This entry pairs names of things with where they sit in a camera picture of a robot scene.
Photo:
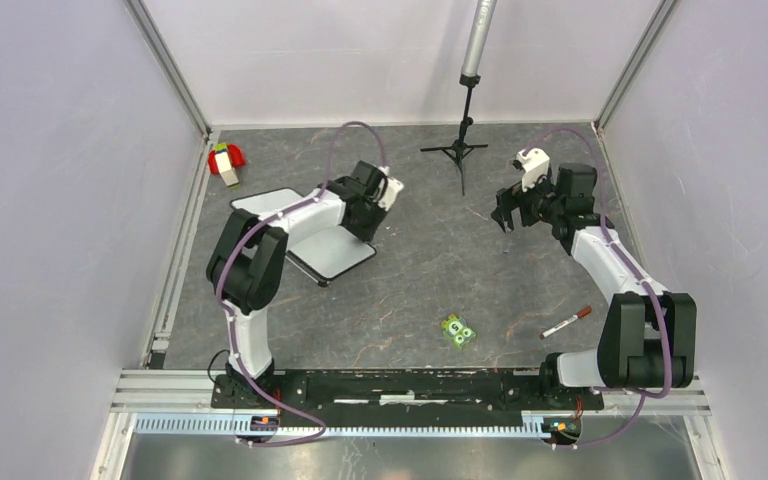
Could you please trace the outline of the white whiteboard black frame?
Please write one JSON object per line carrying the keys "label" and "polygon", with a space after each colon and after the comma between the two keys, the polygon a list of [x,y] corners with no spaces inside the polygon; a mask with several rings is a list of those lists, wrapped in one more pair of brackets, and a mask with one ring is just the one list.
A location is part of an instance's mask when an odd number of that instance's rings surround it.
{"label": "white whiteboard black frame", "polygon": [[[234,199],[234,210],[246,210],[260,217],[280,211],[305,197],[291,188],[281,188]],[[289,230],[286,258],[319,285],[326,286],[344,273],[370,260],[375,247],[358,239],[340,225],[338,198],[327,194],[324,214],[314,205],[293,212],[290,219],[301,222]]]}

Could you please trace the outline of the white marker red cap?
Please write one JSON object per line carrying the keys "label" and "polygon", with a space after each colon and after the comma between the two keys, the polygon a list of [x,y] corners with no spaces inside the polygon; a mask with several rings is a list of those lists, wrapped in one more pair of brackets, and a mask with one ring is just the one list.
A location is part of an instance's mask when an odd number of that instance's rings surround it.
{"label": "white marker red cap", "polygon": [[569,325],[573,324],[574,322],[576,322],[576,321],[578,321],[578,320],[580,320],[582,318],[587,317],[591,312],[592,312],[592,307],[591,306],[586,306],[586,307],[582,308],[581,310],[579,310],[575,314],[571,315],[570,317],[562,320],[558,324],[556,324],[556,325],[550,327],[549,329],[541,332],[540,335],[539,335],[539,339],[540,340],[545,340],[546,338],[548,338],[548,337],[552,336],[553,334],[559,332],[560,330],[568,327]]}

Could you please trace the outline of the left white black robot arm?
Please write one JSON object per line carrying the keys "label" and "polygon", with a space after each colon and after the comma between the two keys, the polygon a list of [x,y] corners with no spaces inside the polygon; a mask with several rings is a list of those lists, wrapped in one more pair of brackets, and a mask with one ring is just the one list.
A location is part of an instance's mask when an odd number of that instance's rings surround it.
{"label": "left white black robot arm", "polygon": [[235,392],[248,406],[262,407],[274,394],[267,315],[285,264],[326,286],[370,260],[403,188],[388,168],[360,161],[307,195],[282,188],[233,201],[206,277],[226,315],[230,368],[240,376]]}

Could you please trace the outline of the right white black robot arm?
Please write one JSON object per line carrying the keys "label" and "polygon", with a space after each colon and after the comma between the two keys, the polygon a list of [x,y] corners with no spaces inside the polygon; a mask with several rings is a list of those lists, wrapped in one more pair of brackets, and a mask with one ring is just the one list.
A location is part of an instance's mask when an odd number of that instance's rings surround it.
{"label": "right white black robot arm", "polygon": [[697,306],[648,276],[622,244],[612,223],[595,209],[595,168],[544,160],[514,161],[521,180],[496,194],[492,219],[503,230],[551,226],[553,237],[596,283],[608,303],[598,345],[547,357],[537,382],[551,408],[572,401],[578,388],[628,389],[661,398],[694,377]]}

